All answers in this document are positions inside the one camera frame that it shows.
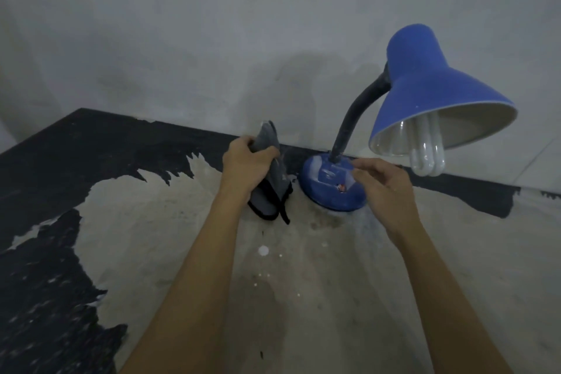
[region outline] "lamp shade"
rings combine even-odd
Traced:
[[[392,89],[386,96],[368,146],[378,155],[409,154],[404,122],[437,111],[444,148],[486,138],[517,115],[512,101],[485,83],[448,66],[426,25],[408,25],[387,49]]]

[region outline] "person's right hand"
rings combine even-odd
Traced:
[[[405,170],[381,158],[357,158],[352,165],[352,175],[364,186],[368,205],[397,247],[404,238],[424,230]]]

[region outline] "spiral fluorescent bulb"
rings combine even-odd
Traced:
[[[438,176],[444,172],[444,147],[438,112],[421,114],[405,121],[411,169],[418,176]]]

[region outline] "white wall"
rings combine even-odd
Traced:
[[[451,65],[521,110],[505,131],[450,151],[447,172],[561,192],[561,0],[1,2],[28,60],[30,74],[10,81],[26,89],[18,107],[30,122],[89,107],[240,134],[270,118],[282,141],[314,148],[331,146],[355,95],[380,73],[391,35],[426,23]],[[10,53],[0,44],[6,75]],[[349,153],[370,153],[379,106]]]

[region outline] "blue lamp base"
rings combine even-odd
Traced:
[[[329,154],[310,157],[302,167],[298,182],[309,199],[333,211],[350,212],[364,207],[366,194],[351,175],[353,166],[347,157],[336,163]]]

